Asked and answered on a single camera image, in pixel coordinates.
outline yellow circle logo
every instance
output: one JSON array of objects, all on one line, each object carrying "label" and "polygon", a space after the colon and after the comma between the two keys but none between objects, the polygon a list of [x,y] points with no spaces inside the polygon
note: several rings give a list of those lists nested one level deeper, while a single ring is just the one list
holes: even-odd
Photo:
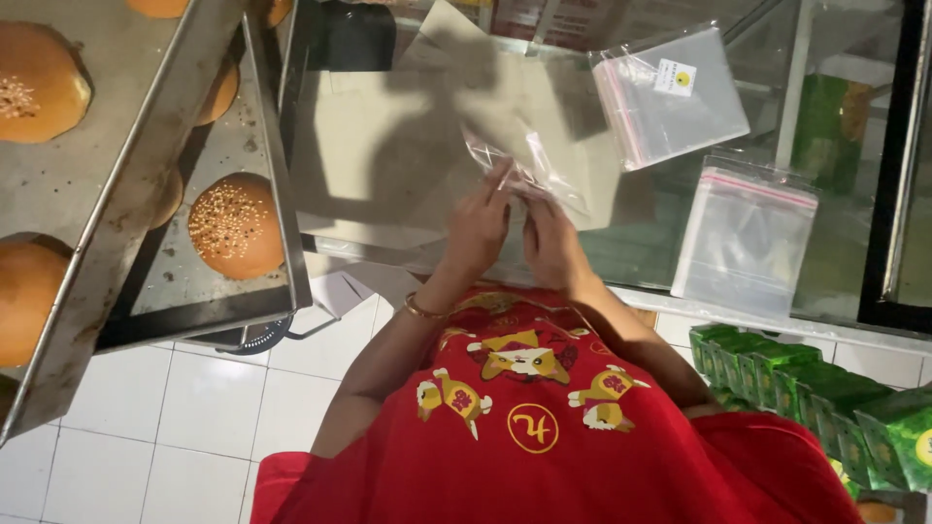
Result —
[{"label": "yellow circle logo", "polygon": [[508,412],[508,433],[528,453],[546,453],[556,444],[560,428],[550,409],[540,404],[519,404]]},{"label": "yellow circle logo", "polygon": [[932,430],[926,430],[916,441],[916,457],[925,465],[932,466]]}]

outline bangle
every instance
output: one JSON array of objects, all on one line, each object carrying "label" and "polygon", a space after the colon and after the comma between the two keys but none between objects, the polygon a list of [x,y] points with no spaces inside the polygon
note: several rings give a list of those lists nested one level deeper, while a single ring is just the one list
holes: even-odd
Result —
[{"label": "bangle", "polygon": [[441,320],[441,319],[446,318],[447,316],[447,315],[442,315],[438,313],[431,313],[429,311],[425,311],[419,308],[418,305],[414,303],[414,293],[408,293],[408,295],[404,298],[404,306],[407,308],[407,310],[411,311],[412,314],[420,318],[426,318],[430,320]]}]

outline sesame seed bun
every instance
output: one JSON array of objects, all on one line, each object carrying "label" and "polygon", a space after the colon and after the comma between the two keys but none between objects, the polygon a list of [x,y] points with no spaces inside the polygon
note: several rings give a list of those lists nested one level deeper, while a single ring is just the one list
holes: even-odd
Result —
[{"label": "sesame seed bun", "polygon": [[200,194],[187,219],[194,249],[231,279],[262,276],[284,262],[279,219],[266,178],[237,172]]},{"label": "sesame seed bun", "polygon": [[127,0],[134,10],[154,19],[176,19],[185,14],[187,0]]},{"label": "sesame seed bun", "polygon": [[181,199],[185,195],[185,183],[181,179],[178,168],[171,168],[169,179],[165,182],[162,189],[162,197],[156,205],[156,215],[152,217],[152,224],[149,230],[158,229],[171,220],[178,208],[181,206]]},{"label": "sesame seed bun", "polygon": [[292,8],[292,0],[270,0],[271,9],[268,11],[266,24],[268,27],[275,27],[285,20]]},{"label": "sesame seed bun", "polygon": [[38,144],[81,121],[90,87],[75,56],[45,25],[0,21],[0,140]]},{"label": "sesame seed bun", "polygon": [[239,89],[240,67],[229,58],[224,58],[220,64],[220,71],[217,72],[217,78],[213,80],[211,90],[207,94],[207,100],[200,108],[198,123],[195,125],[210,124],[222,117],[230,105],[233,105],[233,99],[236,98]]},{"label": "sesame seed bun", "polygon": [[0,241],[0,367],[29,363],[67,267],[48,248]]}]

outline clear plastic bag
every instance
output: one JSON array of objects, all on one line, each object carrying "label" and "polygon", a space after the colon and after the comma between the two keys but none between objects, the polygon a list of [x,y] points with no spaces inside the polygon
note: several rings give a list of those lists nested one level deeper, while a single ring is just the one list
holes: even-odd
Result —
[{"label": "clear plastic bag", "polygon": [[626,171],[750,132],[714,21],[589,61]]},{"label": "clear plastic bag", "polygon": [[514,165],[504,178],[501,187],[508,187],[514,193],[534,199],[554,200],[564,207],[569,207],[576,214],[589,215],[585,197],[566,177],[556,172],[543,149],[540,135],[536,131],[525,128],[525,142],[528,146],[526,154],[517,155],[512,152],[506,155],[498,148],[490,145],[466,126],[461,126],[463,139],[469,154],[478,162],[482,172],[486,175],[492,171],[501,160],[514,158]]},{"label": "clear plastic bag", "polygon": [[788,317],[817,206],[790,172],[706,157],[670,295]]}]

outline baking tray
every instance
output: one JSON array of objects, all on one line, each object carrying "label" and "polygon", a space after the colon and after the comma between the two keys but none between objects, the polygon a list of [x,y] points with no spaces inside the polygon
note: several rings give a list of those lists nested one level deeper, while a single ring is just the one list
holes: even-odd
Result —
[{"label": "baking tray", "polygon": [[33,232],[71,261],[24,369],[0,384],[0,446],[63,415],[126,279],[247,0],[191,0],[151,20],[123,0],[0,0],[6,20],[49,24],[80,49],[93,98],[74,130],[0,143],[0,238]]},{"label": "baking tray", "polygon": [[[182,205],[166,226],[146,236],[98,352],[278,320],[312,304],[268,69],[266,36],[272,32],[258,20],[264,18],[252,11],[243,17],[229,51],[240,64],[238,95],[217,121],[191,132],[178,162],[185,180]],[[187,232],[191,204],[233,172],[270,180],[285,251],[279,269],[245,281],[210,269]]]}]

